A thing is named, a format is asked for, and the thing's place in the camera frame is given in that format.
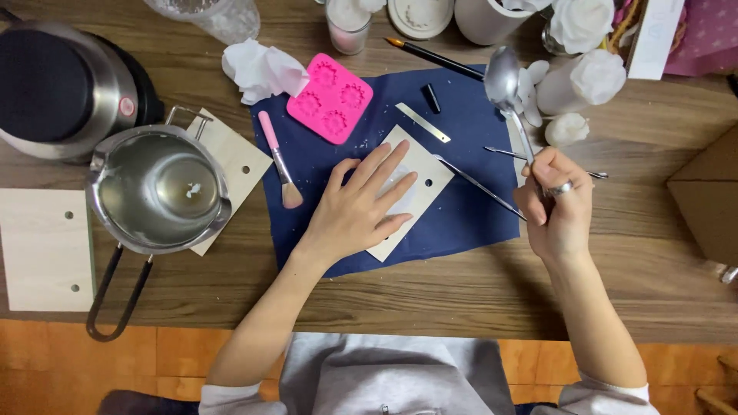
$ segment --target pink silicone mold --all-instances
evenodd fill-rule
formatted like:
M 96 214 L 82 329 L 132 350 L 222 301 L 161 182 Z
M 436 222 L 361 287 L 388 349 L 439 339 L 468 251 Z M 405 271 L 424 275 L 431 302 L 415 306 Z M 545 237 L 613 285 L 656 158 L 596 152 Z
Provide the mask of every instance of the pink silicone mold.
M 319 53 L 308 65 L 310 82 L 287 101 L 287 112 L 333 144 L 343 144 L 369 105 L 374 91 L 330 56 Z

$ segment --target black cap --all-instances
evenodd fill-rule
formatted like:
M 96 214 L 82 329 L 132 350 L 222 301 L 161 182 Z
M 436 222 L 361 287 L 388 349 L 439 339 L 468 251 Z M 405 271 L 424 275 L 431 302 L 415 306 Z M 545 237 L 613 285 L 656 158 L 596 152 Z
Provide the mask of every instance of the black cap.
M 0 128 L 37 143 L 79 132 L 92 113 L 92 73 L 62 38 L 37 30 L 0 34 Z
M 433 85 L 428 83 L 426 86 L 420 88 L 420 90 L 423 92 L 423 96 L 425 97 L 425 100 L 428 102 L 428 106 L 430 107 L 431 111 L 433 111 L 433 114 L 440 114 L 441 106 L 438 105 L 438 99 L 436 99 L 435 97 L 435 91 L 433 91 Z

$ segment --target pink makeup brush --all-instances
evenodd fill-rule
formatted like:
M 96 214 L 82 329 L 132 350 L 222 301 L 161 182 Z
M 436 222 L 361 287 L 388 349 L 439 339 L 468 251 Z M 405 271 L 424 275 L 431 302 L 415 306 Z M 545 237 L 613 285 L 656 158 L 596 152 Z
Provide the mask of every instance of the pink makeup brush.
M 264 135 L 266 135 L 266 141 L 269 143 L 269 148 L 272 150 L 272 156 L 275 158 L 279 180 L 282 182 L 282 206 L 285 209 L 295 209 L 303 203 L 303 195 L 300 194 L 289 176 L 287 166 L 282 158 L 282 152 L 279 151 L 279 143 L 277 143 L 277 136 L 272 127 L 272 121 L 269 119 L 269 114 L 266 111 L 259 111 L 259 121 L 261 122 L 261 128 L 264 130 Z

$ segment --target paintbrush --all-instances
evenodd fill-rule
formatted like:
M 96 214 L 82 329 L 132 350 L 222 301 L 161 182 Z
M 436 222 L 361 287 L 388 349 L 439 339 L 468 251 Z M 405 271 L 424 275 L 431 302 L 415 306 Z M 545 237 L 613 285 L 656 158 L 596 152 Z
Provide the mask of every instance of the paintbrush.
M 261 122 L 261 128 L 264 130 L 266 142 L 272 150 L 272 156 L 275 158 L 279 180 L 282 182 L 282 206 L 285 209 L 294 209 L 303 203 L 303 195 L 300 194 L 297 186 L 294 185 L 292 178 L 289 176 L 287 166 L 284 164 L 284 159 L 282 158 L 282 152 L 279 150 L 279 143 L 277 143 L 277 136 L 275 135 L 274 127 L 272 127 L 272 121 L 269 119 L 269 114 L 266 111 L 259 111 L 259 121 Z
M 426 61 L 433 62 L 434 64 L 442 66 L 446 69 L 451 69 L 452 71 L 462 74 L 464 76 L 468 76 L 471 79 L 475 79 L 480 82 L 484 81 L 484 74 L 482 72 L 477 71 L 476 69 L 472 69 L 466 65 L 462 65 L 458 62 L 452 61 L 451 59 L 445 58 L 441 55 L 438 55 L 436 53 L 433 53 L 429 50 L 423 49 L 422 47 L 416 46 L 406 41 L 401 41 L 399 39 L 394 39 L 394 38 L 384 38 L 384 39 L 387 42 L 389 42 L 392 46 L 398 47 L 404 50 L 405 52 L 413 54 L 421 59 L 425 59 Z

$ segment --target wooden table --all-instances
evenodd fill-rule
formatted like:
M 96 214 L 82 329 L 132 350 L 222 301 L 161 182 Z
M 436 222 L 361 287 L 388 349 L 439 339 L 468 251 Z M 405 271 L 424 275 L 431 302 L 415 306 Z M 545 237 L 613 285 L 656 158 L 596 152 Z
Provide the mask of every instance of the wooden table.
M 257 3 L 258 40 L 305 65 L 326 52 L 361 76 L 432 67 L 382 40 L 396 35 L 384 13 L 375 15 L 367 49 L 346 57 L 331 46 L 323 7 L 312 0 Z M 10 0 L 7 7 L 25 19 L 65 21 L 106 37 L 141 62 L 168 106 L 203 106 L 253 141 L 248 109 L 221 70 L 224 45 L 198 27 L 167 20 L 137 0 Z M 539 40 L 542 26 L 535 16 L 511 36 L 523 61 L 550 58 Z M 466 41 L 454 23 L 424 46 L 468 64 L 485 63 L 492 52 Z M 738 286 L 718 281 L 664 185 L 738 122 L 738 100 L 721 77 L 629 80 L 613 101 L 584 115 L 590 137 L 565 152 L 612 177 L 596 183 L 590 246 L 632 335 L 639 342 L 738 343 Z M 81 189 L 85 171 L 0 142 L 0 187 Z M 131 324 L 234 327 L 277 272 L 268 223 L 257 186 L 205 257 L 188 250 L 156 258 Z M 99 278 L 116 242 L 96 219 L 92 232 Z M 521 233 L 465 253 L 321 281 L 295 329 L 564 340 L 548 276 Z M 117 322 L 144 260 L 125 253 L 100 322 Z M 86 314 L 8 312 L 3 292 L 0 318 L 82 322 Z

